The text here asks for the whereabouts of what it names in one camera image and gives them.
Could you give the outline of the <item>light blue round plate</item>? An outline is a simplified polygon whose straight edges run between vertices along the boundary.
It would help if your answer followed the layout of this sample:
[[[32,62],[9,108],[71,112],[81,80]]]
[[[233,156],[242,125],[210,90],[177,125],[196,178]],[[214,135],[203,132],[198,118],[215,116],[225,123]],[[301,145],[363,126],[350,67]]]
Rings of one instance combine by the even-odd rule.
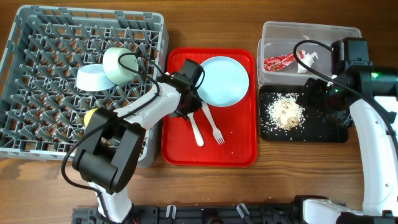
[[[235,59],[216,56],[202,62],[205,75],[197,92],[211,106],[227,107],[241,101],[249,88],[246,69]]]

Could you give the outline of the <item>white plastic spoon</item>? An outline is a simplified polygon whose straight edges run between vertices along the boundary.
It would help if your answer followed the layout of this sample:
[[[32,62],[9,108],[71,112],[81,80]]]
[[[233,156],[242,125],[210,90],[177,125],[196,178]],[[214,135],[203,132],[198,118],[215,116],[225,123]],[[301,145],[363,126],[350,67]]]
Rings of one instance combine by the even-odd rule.
[[[188,118],[189,118],[189,120],[191,122],[191,125],[192,125],[193,135],[195,137],[196,144],[198,146],[200,146],[200,147],[203,147],[204,146],[204,140],[203,140],[203,137],[202,137],[202,135],[201,135],[201,133],[199,131],[199,128],[198,128],[196,122],[195,122],[195,119],[193,117],[193,113],[189,113],[188,114]]]

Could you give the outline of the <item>white plastic fork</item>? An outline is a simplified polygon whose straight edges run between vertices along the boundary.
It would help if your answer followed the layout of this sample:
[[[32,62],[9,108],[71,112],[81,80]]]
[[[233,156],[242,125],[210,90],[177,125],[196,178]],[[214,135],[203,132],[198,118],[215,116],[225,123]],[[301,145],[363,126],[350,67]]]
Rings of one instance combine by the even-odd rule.
[[[216,126],[216,124],[215,124],[215,122],[214,122],[214,119],[213,119],[213,117],[212,117],[212,114],[211,114],[211,111],[210,111],[210,109],[209,109],[208,104],[207,104],[206,102],[204,102],[204,101],[202,101],[201,104],[202,104],[202,107],[201,107],[201,108],[202,108],[202,110],[203,110],[203,112],[204,112],[204,114],[205,114],[207,120],[209,121],[209,123],[210,123],[210,125],[211,125],[211,127],[212,127],[212,130],[213,130],[213,137],[215,138],[216,142],[217,142],[219,145],[224,144],[223,135],[222,135],[221,131],[217,128],[217,126]]]

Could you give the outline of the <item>rice and food scraps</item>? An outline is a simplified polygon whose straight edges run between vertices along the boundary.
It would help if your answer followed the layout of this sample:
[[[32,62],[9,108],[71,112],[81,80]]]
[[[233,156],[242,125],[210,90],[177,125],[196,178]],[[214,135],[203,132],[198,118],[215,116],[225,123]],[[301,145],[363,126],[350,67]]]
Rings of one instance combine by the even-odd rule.
[[[266,96],[269,103],[264,103],[265,118],[262,126],[270,131],[291,131],[305,122],[305,108],[297,103],[298,93],[271,93]]]

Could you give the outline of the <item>white paper napkin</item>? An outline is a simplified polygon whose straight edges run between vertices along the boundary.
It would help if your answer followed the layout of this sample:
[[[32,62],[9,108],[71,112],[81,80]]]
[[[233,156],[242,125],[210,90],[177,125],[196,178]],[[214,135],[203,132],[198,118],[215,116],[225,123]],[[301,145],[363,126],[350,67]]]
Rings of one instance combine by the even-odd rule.
[[[318,59],[318,55],[316,52],[313,53],[306,53],[304,50],[298,51],[298,58],[302,61],[307,67],[312,67],[314,63],[314,58]],[[301,64],[298,64],[297,73],[305,73],[308,70],[303,67]]]

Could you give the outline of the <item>red snack wrapper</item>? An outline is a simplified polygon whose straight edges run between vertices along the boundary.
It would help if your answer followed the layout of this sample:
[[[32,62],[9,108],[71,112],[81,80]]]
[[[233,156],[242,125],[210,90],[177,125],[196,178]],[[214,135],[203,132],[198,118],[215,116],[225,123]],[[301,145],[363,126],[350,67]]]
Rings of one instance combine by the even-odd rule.
[[[296,62],[293,53],[269,57],[264,59],[264,69],[269,72],[275,72],[288,67],[293,62]]]

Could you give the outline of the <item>green bowl with food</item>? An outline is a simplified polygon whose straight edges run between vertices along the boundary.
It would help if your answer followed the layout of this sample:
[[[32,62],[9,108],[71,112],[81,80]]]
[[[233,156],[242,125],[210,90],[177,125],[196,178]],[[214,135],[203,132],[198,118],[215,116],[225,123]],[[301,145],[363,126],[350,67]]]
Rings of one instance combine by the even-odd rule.
[[[116,85],[124,85],[135,79],[137,73],[122,67],[119,64],[119,57],[121,63],[131,70],[139,71],[139,64],[136,56],[126,48],[111,47],[108,48],[103,55],[103,66],[106,76]]]

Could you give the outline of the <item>yellow plastic cup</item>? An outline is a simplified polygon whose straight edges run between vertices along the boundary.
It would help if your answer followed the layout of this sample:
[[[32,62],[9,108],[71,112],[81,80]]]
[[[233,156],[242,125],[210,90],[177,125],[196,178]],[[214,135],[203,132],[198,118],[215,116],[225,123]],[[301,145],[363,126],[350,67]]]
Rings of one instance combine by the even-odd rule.
[[[85,126],[88,126],[90,119],[92,118],[92,116],[96,112],[96,110],[97,110],[97,108],[93,108],[86,112],[86,114],[83,117],[83,123]]]

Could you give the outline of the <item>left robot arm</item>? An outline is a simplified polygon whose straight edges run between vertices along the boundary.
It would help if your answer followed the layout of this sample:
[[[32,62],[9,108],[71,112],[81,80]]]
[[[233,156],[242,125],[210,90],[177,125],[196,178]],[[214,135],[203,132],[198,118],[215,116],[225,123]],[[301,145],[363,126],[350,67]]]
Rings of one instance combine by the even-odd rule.
[[[188,118],[201,108],[197,90],[204,68],[186,59],[177,72],[162,74],[145,95],[118,110],[98,108],[83,137],[74,145],[72,166],[96,193],[99,219],[104,223],[132,222],[133,204],[127,184],[137,167],[148,129],[165,116]]]

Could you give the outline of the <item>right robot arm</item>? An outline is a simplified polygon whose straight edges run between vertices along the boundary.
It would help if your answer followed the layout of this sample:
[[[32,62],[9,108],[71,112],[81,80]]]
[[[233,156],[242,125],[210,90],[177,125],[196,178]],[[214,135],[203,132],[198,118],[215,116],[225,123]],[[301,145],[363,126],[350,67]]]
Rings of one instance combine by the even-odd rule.
[[[308,79],[299,98],[304,105],[336,118],[348,112],[359,139],[364,176],[360,211],[327,198],[298,196],[302,223],[397,223],[397,69],[376,67],[365,39],[346,37],[324,46],[331,53],[330,78],[293,56],[318,79]]]

